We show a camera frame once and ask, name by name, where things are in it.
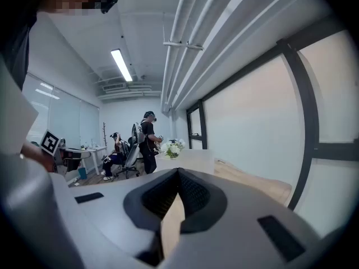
black t-shirt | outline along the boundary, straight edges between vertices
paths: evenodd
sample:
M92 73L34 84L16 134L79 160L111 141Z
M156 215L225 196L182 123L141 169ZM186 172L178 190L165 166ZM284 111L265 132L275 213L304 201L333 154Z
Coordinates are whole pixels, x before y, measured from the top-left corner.
M0 52L20 90L29 65L29 32L36 22L39 1L13 0L10 8L7 0L0 2L1 9L9 9L1 17L4 27L0 35Z
M153 131L153 124L147 121L146 119L143 119L141 121L141 126L142 126L142 132L146 135L146 139L143 143L140 144L140 148L147 146L147 144L150 149L156 148L155 142L148 138L148 135L155 134L155 132Z

person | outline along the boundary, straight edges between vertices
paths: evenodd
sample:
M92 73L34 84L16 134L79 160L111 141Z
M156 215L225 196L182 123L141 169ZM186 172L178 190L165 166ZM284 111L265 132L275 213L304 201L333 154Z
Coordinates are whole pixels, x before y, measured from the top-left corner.
M146 135L145 141L140 143L140 152L144 157L145 172L150 174L154 172L157 167L155 155L156 145L155 142L162 142L162 138L155 136L153 131L153 123L156 121L156 116L152 111L146 112L143 120L141 121L142 132Z
M20 90L29 66L29 33L36 23L37 12L64 13L70 9L92 8L98 0L12 0L11 10L4 11L0 35L0 53L4 63ZM2 0L2 9L8 9L8 0ZM53 157L40 147L25 141L21 153L53 171Z
M103 171L101 172L101 175L105 175L103 180L113 179L111 166L114 164L121 165L128 156L127 143L121 139L121 135L118 132L115 132L110 135L110 137L112 137L114 140L114 150L110 156L104 158L104 163L102 166Z

wall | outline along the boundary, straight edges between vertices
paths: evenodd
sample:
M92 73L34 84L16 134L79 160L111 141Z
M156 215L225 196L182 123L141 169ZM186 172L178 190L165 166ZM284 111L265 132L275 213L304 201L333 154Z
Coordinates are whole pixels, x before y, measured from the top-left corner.
M208 148L248 174L295 188L304 126L296 84L279 56L204 102Z
M91 84L89 67L45 13L38 14L30 32L28 71L50 85L99 107L101 112L102 102L96 97L95 87ZM89 161L86 165L92 168L93 162ZM77 175L77 171L68 173L66 179Z
M119 132L122 139L128 140L131 137L133 124L140 123L145 112L149 110L153 111L157 118L157 122L154 123L153 127L155 135L157 137L162 135L164 140L167 141L170 138L169 118L160 111L160 99L143 98L104 104L100 122L106 123L108 152L111 152L114 146L114 141L110 138L110 135L114 132Z
M187 114L185 110L177 110L175 112L175 126L177 132L177 138L181 138L185 141L186 149L190 148L190 144L188 142L188 126L187 126Z
M346 31L300 52L313 84L320 142L353 142L359 134L359 65ZM357 201L359 163L313 159L295 211L324 236L348 220Z

flower bouquet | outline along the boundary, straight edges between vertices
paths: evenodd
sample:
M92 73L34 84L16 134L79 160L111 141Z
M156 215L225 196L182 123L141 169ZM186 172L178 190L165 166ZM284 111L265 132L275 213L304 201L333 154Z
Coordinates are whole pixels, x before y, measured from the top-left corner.
M161 152L165 152L171 159L177 157L180 152L185 148L186 143L184 140L175 139L174 141L168 141L161 146Z

trash can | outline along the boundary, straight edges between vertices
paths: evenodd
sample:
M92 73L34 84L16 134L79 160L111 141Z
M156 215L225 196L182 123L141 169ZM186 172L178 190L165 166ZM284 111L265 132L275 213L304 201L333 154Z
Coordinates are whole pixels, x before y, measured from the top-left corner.
M79 168L79 174L81 179L87 179L88 175L86 174L86 169L85 168Z

